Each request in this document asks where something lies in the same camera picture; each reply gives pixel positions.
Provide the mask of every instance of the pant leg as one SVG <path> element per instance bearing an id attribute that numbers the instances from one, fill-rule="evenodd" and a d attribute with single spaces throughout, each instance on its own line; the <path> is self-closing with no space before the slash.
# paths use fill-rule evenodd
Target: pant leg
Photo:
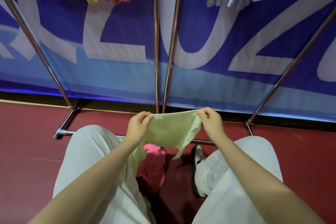
<path id="1" fill-rule="evenodd" d="M 269 141 L 262 137 L 249 136 L 235 143 L 282 181 L 279 162 Z M 220 154 L 219 150 L 215 151 L 203 163 L 199 163 L 202 164 L 199 169 L 197 166 L 196 186 L 209 196 L 197 212 L 193 223 L 264 223 Z"/>
<path id="2" fill-rule="evenodd" d="M 53 197 L 120 143 L 113 133 L 97 125 L 83 127 L 74 133 L 57 176 Z M 90 223 L 149 223 L 129 161 Z"/>

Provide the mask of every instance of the person's left arm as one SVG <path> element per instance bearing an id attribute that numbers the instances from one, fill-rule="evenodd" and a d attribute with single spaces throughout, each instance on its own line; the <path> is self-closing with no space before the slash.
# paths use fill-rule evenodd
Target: person's left arm
<path id="1" fill-rule="evenodd" d="M 123 142 L 58 193 L 28 224 L 87 223 L 144 138 L 152 118 L 149 112 L 133 116 Z"/>

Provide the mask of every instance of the person's right arm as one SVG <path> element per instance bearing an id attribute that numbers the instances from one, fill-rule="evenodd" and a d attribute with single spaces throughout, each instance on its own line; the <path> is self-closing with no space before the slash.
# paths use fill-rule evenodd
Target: person's right arm
<path id="1" fill-rule="evenodd" d="M 216 111 L 210 107 L 202 111 L 197 114 L 207 135 L 266 223 L 325 223 L 300 197 L 226 136 Z"/>

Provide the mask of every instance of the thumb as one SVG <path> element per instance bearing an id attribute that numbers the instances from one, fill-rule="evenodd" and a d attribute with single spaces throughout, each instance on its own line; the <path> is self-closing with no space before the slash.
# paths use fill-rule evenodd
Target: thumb
<path id="1" fill-rule="evenodd" d="M 146 127 L 149 126 L 149 123 L 151 122 L 151 120 L 154 118 L 154 116 L 151 114 L 149 116 L 147 116 L 143 121 L 142 124 L 144 124 Z"/>
<path id="2" fill-rule="evenodd" d="M 204 122 L 207 122 L 208 117 L 207 117 L 207 115 L 204 112 L 202 112 L 201 110 L 199 110 L 196 113 L 201 118 L 201 121 L 202 121 L 203 124 L 204 124 Z"/>

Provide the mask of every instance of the black baseboard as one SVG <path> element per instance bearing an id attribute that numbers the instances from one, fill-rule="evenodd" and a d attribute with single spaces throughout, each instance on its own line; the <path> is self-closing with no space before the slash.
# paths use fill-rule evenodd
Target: black baseboard
<path id="1" fill-rule="evenodd" d="M 25 94 L 25 93 L 13 93 L 0 91 L 0 99 L 12 100 L 26 103 L 36 103 L 36 104 L 47 104 L 47 105 L 58 105 L 67 106 L 62 97 L 55 97 L 49 95 L 39 95 L 39 94 Z M 73 104 L 75 105 L 79 99 L 72 98 Z M 137 104 L 137 103 L 125 103 L 116 101 L 105 101 L 105 100 L 85 100 L 82 108 L 89 108 L 95 110 L 108 110 L 116 112 L 131 112 L 138 113 L 141 111 L 149 111 L 155 113 L 154 105 Z M 166 112 L 183 112 L 189 111 L 191 109 L 179 108 L 179 107 L 167 107 Z M 233 113 L 233 112 L 219 112 L 223 121 L 244 123 L 251 114 L 246 113 Z M 253 124 L 287 127 L 287 128 L 303 128 L 312 130 L 322 130 L 322 131 L 332 131 L 336 132 L 336 123 L 315 121 L 315 120 L 301 120 L 293 118 L 281 118 L 274 116 L 263 116 L 258 115 Z"/>

